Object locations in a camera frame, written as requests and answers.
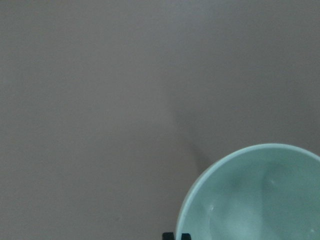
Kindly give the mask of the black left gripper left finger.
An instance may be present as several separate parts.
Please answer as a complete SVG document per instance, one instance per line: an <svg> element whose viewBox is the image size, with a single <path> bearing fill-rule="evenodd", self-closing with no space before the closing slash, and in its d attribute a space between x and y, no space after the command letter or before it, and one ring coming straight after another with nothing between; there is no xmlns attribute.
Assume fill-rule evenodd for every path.
<svg viewBox="0 0 320 240"><path fill-rule="evenodd" d="M174 233L173 232L163 232L162 233L162 240L174 240Z"/></svg>

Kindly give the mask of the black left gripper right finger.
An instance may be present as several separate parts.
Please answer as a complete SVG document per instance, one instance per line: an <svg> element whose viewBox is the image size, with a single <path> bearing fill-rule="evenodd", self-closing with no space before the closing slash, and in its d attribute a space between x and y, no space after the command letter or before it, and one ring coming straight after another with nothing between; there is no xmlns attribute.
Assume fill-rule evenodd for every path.
<svg viewBox="0 0 320 240"><path fill-rule="evenodd" d="M181 240L192 240L192 237L189 233L182 233L180 239Z"/></svg>

